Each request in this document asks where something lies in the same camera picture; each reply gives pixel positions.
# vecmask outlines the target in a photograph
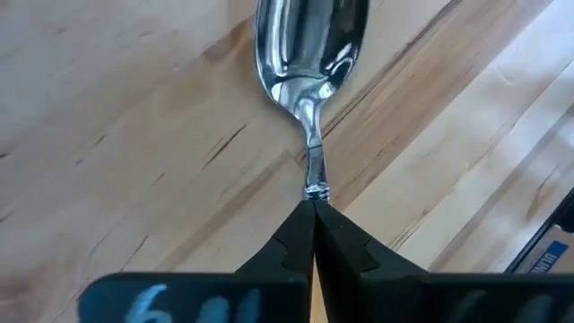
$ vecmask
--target silver spoon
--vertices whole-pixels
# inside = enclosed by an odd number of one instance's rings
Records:
[[[305,131],[305,199],[329,200],[320,111],[355,66],[368,11],[369,0],[259,0],[259,80]]]

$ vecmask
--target spoon bowl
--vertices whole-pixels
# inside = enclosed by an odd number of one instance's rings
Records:
[[[329,200],[320,111],[356,64],[368,12],[369,0],[259,0],[259,81],[305,132],[306,199]]]

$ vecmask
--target blue label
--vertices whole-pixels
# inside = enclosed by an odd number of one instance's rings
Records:
[[[528,273],[548,273],[567,248],[568,245],[554,241],[542,256],[536,260]]]

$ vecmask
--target wooden table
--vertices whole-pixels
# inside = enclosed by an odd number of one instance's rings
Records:
[[[233,271],[298,203],[302,136],[257,82],[255,7],[0,1],[3,322],[75,321],[111,272]],[[574,183],[572,16],[370,1],[323,115],[334,205],[430,270],[503,270]]]

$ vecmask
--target spoon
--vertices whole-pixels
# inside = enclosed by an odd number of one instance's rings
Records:
[[[368,11],[369,0],[259,0],[259,81],[305,131],[305,199],[329,200],[320,112],[355,66]]]

